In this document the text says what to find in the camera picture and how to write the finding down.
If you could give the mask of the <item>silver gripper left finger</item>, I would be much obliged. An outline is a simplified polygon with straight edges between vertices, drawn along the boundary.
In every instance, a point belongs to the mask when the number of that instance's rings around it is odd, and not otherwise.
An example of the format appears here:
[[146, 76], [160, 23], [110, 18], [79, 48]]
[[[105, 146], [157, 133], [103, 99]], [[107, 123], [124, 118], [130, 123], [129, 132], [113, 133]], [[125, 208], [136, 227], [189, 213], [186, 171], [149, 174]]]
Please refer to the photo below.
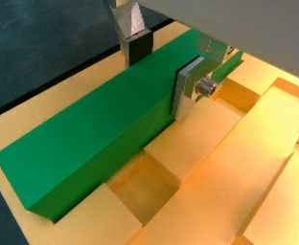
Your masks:
[[118, 36], [125, 66], [133, 66], [153, 51], [153, 32], [145, 27], [134, 0], [103, 0]]

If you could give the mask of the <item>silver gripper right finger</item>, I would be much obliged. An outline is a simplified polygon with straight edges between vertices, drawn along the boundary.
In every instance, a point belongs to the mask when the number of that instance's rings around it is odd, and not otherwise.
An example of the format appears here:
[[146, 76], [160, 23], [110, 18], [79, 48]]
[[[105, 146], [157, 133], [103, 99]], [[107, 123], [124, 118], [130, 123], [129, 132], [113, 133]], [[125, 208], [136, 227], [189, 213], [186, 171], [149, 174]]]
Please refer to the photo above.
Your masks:
[[196, 99], [209, 98], [235, 67], [235, 48], [204, 33], [197, 39], [198, 55], [174, 73], [170, 115], [176, 121], [190, 112]]

